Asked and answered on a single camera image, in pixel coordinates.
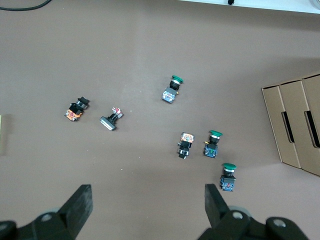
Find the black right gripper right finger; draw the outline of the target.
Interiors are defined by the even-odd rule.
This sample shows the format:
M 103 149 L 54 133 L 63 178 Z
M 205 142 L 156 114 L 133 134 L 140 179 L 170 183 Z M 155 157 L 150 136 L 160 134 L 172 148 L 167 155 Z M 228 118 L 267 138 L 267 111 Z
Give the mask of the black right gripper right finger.
M 210 228 L 200 240 L 307 240 L 308 237 L 290 219 L 275 216 L 262 224 L 244 211 L 230 209 L 214 184 L 206 184 L 204 206 Z

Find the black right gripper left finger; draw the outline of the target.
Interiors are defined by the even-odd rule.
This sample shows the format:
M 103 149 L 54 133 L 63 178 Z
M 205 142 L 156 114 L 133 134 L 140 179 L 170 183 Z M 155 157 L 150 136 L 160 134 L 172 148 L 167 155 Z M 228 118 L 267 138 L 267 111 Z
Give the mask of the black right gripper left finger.
M 92 186 L 81 185 L 57 211 L 48 211 L 25 226 L 0 222 L 2 240 L 75 240 L 93 211 Z

